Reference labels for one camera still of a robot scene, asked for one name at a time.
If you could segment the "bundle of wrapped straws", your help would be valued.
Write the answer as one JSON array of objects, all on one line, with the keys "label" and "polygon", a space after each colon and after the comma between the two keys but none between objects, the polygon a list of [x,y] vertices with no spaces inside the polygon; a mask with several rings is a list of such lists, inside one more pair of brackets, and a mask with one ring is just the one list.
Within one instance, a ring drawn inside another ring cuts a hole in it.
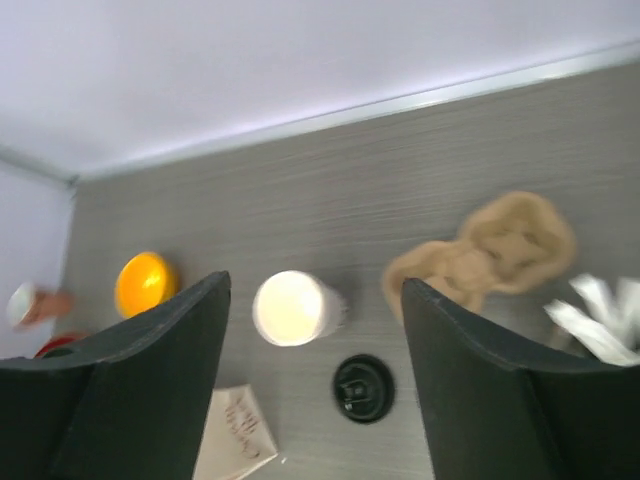
[{"label": "bundle of wrapped straws", "polygon": [[621,277],[617,290],[591,274],[569,281],[584,311],[561,300],[544,306],[561,331],[581,343],[600,361],[621,367],[639,364],[639,281]]}]

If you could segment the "brown paper bag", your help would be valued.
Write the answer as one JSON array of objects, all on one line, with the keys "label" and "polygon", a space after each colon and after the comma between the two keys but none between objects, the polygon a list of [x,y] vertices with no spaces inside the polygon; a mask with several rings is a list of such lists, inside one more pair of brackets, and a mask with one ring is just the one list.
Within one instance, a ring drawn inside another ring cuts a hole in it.
[{"label": "brown paper bag", "polygon": [[215,389],[192,478],[244,479],[277,456],[251,386]]}]

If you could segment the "orange bowl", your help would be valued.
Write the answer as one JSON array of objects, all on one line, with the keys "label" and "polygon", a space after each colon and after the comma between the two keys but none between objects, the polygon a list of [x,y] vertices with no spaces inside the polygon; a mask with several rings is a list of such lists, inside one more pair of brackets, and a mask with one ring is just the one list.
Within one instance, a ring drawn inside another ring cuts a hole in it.
[{"label": "orange bowl", "polygon": [[132,318],[171,299],[179,290],[176,268],[156,252],[131,258],[120,271],[114,287],[114,303],[123,319]]}]

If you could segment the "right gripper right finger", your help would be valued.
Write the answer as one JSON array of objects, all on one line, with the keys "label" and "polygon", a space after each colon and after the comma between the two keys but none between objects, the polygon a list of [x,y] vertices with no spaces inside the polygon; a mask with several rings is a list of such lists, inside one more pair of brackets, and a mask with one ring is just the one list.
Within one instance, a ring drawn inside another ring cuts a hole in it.
[{"label": "right gripper right finger", "polygon": [[635,479],[639,370],[580,358],[418,279],[402,311],[438,479]]}]

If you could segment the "cardboard cup carrier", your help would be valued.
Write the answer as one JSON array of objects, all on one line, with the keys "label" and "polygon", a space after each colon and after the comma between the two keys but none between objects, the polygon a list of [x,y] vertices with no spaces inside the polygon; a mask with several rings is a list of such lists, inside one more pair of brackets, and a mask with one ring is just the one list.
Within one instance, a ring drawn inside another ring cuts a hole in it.
[{"label": "cardboard cup carrier", "polygon": [[408,278],[479,313],[491,293],[523,294],[558,278],[576,252],[573,229],[549,200],[512,191],[470,214],[456,238],[427,241],[393,259],[381,286],[399,323]]}]

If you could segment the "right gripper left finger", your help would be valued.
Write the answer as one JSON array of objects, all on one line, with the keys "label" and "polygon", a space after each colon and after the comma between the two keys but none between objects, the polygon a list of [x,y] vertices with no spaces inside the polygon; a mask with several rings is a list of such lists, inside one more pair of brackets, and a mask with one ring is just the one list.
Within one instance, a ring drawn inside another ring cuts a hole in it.
[{"label": "right gripper left finger", "polygon": [[1,363],[5,479],[188,479],[230,310],[215,272],[39,359]]}]

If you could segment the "stack of black lids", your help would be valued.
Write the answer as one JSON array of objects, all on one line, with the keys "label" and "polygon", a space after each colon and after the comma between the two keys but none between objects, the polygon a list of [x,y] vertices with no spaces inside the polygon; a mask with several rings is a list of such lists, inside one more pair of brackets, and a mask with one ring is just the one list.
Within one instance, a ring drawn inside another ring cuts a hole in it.
[{"label": "stack of black lids", "polygon": [[379,358],[357,354],[340,363],[331,390],[338,411],[361,425],[379,422],[391,411],[396,384],[389,367]]}]

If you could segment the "small pink ceramic cup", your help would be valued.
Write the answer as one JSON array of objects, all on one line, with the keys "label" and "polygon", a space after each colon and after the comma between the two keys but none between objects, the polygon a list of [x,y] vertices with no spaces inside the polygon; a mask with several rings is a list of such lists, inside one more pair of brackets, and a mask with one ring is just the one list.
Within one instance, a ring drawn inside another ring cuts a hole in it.
[{"label": "small pink ceramic cup", "polygon": [[70,293],[23,283],[8,300],[8,322],[14,329],[30,328],[69,314],[74,303],[74,296]]}]

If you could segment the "stack of white paper cups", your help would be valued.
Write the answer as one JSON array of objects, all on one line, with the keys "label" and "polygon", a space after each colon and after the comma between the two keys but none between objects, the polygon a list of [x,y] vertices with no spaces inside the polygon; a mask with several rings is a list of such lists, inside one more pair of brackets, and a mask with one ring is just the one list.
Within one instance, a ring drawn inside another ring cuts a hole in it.
[{"label": "stack of white paper cups", "polygon": [[270,344],[298,347],[339,330],[347,319],[347,303],[337,290],[309,273],[281,271],[258,288],[252,319]]}]

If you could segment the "red plate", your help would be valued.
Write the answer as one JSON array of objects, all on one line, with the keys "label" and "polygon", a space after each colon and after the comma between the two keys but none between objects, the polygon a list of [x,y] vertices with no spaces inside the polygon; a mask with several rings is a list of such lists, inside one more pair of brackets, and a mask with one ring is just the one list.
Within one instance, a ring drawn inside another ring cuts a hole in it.
[{"label": "red plate", "polygon": [[59,348],[66,348],[71,343],[82,340],[86,337],[88,337],[88,334],[84,332],[67,332],[56,335],[37,351],[35,358],[44,358],[51,351]]}]

